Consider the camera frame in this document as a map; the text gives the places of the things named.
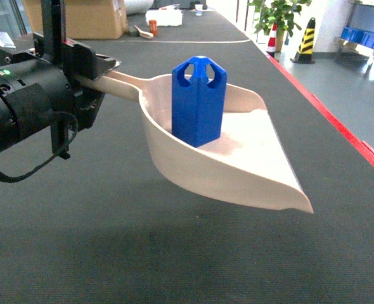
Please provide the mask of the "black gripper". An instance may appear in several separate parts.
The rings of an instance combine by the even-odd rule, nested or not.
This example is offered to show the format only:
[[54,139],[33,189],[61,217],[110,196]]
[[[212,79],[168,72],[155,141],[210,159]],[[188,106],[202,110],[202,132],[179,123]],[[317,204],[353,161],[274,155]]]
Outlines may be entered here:
[[58,35],[36,32],[33,38],[36,55],[57,66],[70,83],[73,97],[64,107],[76,117],[80,130],[91,128],[105,94],[87,83],[106,76],[120,61],[98,54],[82,42]]

